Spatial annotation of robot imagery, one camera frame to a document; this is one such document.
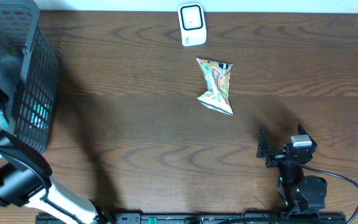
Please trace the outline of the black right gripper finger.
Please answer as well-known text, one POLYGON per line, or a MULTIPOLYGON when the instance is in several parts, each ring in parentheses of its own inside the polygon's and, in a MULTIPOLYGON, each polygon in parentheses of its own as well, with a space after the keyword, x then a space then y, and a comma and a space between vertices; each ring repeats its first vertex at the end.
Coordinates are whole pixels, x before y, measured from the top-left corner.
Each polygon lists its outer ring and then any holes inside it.
POLYGON ((306 132, 306 130, 304 129, 304 127, 301 124, 298 124, 297 128, 298 128, 298 135, 309 136, 309 134, 306 132))
POLYGON ((263 129, 259 132, 259 144, 257 148, 257 158, 266 158, 270 154, 270 146, 267 136, 263 129))

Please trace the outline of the yellow snack chip bag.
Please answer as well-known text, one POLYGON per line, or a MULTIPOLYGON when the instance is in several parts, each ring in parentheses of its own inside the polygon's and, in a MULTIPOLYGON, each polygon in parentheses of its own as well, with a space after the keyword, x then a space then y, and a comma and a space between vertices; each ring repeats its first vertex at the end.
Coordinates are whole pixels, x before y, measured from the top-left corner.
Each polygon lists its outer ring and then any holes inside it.
POLYGON ((229 80, 232 64, 196 58, 207 85, 207 91, 197 97, 205 107, 233 116, 229 101, 229 80))

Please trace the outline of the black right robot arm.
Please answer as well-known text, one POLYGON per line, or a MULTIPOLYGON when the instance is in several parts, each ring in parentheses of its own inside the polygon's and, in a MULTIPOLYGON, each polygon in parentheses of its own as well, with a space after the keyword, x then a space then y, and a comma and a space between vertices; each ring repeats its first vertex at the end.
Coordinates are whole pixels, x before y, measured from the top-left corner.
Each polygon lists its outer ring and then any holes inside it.
POLYGON ((327 182, 315 175, 304 175, 304 165, 312 160, 317 143, 298 125, 298 134, 281 151, 270 148, 267 135, 260 130, 257 157, 265 159, 267 168, 276 167, 279 171, 278 191, 285 200, 282 218, 301 214, 317 214, 325 208, 327 182))

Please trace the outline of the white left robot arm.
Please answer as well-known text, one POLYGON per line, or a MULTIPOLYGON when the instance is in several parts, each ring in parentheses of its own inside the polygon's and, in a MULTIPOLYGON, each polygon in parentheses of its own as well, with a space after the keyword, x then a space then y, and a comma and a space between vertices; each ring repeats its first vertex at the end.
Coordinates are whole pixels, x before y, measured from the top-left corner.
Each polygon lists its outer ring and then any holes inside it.
MULTIPOLYGON (((0 89, 0 108, 8 100, 0 89)), ((0 206, 36 208, 63 223, 113 223, 94 202, 56 181, 44 157, 0 125, 0 206)))

